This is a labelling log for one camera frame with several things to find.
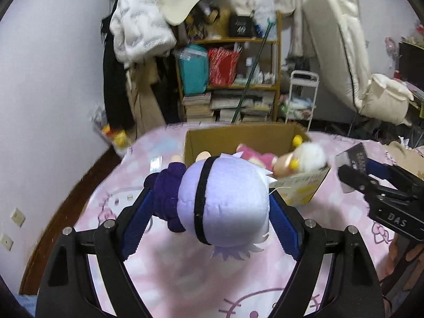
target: wooden floor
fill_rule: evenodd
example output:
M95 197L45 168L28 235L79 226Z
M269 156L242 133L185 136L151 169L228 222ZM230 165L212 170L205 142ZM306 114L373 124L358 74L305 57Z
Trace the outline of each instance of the wooden floor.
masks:
M67 226L74 226L87 200L97 186L113 171L121 159L110 147L82 177L47 226L25 270L20 294L35 295L38 292L47 260L57 237Z

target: black elastic band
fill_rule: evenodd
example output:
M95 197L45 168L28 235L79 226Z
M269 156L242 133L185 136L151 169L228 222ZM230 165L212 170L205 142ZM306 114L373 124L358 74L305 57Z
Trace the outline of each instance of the black elastic band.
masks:
M219 156L211 156L206 159L203 164L202 171L200 172L199 183L197 184L196 197L194 198L194 230L196 231L196 237L200 242L206 245L211 245L207 242L205 232L203 231L203 212L205 210L205 193L206 185L208 182L209 172L211 171L212 165Z

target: silver bolt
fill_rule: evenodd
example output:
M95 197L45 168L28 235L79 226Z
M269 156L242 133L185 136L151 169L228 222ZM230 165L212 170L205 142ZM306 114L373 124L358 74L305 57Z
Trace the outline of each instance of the silver bolt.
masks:
M350 225L347 230L352 233L353 235L355 235L356 233L358 233L358 229L355 226Z
M72 227L65 227L62 231L64 235L70 235L72 233Z
M103 223L103 226L105 226L106 228L112 228L113 226L115 226L115 220L106 220Z
M314 228L315 226L317 226L317 223L313 219L306 219L305 220L305 225L308 226L308 227L310 227L310 228Z

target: red bag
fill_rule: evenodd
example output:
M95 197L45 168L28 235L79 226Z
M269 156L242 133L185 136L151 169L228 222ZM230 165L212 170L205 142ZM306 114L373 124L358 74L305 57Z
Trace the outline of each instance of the red bag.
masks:
M224 48L212 48L209 56L209 84L226 87L234 82L240 54Z

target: pink bed sheet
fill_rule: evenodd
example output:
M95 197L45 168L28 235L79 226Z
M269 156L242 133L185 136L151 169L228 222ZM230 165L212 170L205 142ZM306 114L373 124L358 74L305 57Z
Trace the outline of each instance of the pink bed sheet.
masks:
M75 229L97 228L105 219L116 218L143 189L151 158L162 156L162 168L166 168L172 155L183 153L186 131L198 127L210 127L210 124L169 125L140 138L122 163L97 187ZM392 164L390 155L377 142L316 132L310 136L323 146L330 165L334 165L335 155L359 142L364 143L370 158ZM326 228L344 230L347 225L357 226L381 275L394 234L367 217L368 206L360 193L342 192L335 168L330 170L311 202L298 210L304 218L312 218ZM265 318L281 295L295 262L284 253L272 227L270 237L260 247L264 248L263 252L252 254L245 261L211 259L211 246L201 244L188 233L171 233L163 221L154 217L125 266L153 317ZM319 308L329 265L330 256L324 258L306 313ZM90 267L103 310L114 314L94 256L90 256Z

